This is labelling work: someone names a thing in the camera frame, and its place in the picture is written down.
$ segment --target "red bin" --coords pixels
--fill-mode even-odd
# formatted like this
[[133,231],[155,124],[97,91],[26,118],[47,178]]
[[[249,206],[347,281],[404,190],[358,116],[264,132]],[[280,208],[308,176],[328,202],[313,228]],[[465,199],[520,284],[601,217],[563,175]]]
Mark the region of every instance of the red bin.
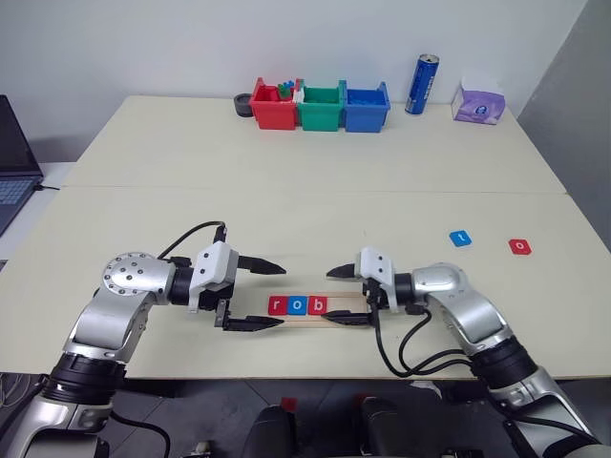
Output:
[[297,126],[297,104],[293,102],[293,93],[299,91],[301,81],[290,88],[290,98],[280,99],[276,86],[266,86],[263,78],[257,78],[257,84],[248,102],[260,129],[282,129],[292,131]]

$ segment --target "blue can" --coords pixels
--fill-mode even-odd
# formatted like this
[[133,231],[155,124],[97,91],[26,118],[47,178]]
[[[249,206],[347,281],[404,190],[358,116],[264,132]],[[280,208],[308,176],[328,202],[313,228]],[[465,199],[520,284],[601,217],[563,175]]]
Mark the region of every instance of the blue can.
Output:
[[416,63],[416,71],[413,73],[410,95],[405,111],[411,115],[421,115],[427,104],[432,81],[439,67],[439,57],[432,54],[421,54]]

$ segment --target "purple tissue box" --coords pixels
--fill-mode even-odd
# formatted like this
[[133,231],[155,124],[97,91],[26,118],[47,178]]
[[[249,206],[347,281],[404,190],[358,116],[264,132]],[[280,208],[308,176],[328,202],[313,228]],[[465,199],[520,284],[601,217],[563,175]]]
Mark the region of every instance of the purple tissue box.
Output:
[[505,110],[505,96],[498,86],[485,77],[463,77],[452,102],[456,121],[496,124]]

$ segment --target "blue letter block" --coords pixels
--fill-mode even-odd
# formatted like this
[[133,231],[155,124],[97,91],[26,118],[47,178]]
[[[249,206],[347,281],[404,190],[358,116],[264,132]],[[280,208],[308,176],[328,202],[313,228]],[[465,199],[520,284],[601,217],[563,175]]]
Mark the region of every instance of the blue letter block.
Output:
[[290,296],[287,312],[288,315],[305,315],[307,313],[307,296]]
[[455,231],[450,233],[450,239],[452,240],[454,246],[465,246],[471,245],[471,238],[467,231]]

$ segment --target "red block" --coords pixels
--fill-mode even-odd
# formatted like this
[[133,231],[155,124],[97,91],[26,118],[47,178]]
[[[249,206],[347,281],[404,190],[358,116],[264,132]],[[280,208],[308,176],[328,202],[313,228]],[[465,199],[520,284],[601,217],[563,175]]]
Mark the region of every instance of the red block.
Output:
[[295,410],[297,410],[297,398],[282,398],[280,407],[287,412],[295,413]]
[[327,312],[327,298],[325,296],[310,296],[307,300],[307,313],[309,315],[324,315]]
[[512,253],[515,255],[530,255],[533,250],[525,239],[511,239],[509,240],[509,247],[512,249]]
[[286,315],[288,296],[270,296],[267,303],[267,315]]

